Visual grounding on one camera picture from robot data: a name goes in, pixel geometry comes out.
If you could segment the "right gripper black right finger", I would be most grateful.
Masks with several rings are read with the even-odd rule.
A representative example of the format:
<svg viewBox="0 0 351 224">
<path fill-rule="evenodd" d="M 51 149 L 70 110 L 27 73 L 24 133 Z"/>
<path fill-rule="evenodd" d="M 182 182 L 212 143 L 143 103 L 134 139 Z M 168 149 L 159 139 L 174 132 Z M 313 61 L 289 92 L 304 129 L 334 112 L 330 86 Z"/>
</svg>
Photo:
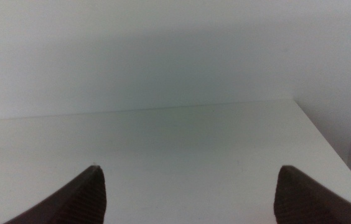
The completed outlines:
<svg viewBox="0 0 351 224">
<path fill-rule="evenodd" d="M 273 209 L 277 223 L 351 224 L 351 202 L 294 166 L 279 170 Z"/>
</svg>

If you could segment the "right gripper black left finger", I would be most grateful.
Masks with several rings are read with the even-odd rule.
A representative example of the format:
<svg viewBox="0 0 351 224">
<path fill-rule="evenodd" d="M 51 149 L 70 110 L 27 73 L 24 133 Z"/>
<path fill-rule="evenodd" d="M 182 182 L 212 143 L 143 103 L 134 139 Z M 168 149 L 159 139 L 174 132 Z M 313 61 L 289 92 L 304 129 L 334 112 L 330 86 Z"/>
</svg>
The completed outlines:
<svg viewBox="0 0 351 224">
<path fill-rule="evenodd" d="M 90 166 L 8 223 L 103 223 L 105 212 L 105 176 L 100 166 Z"/>
</svg>

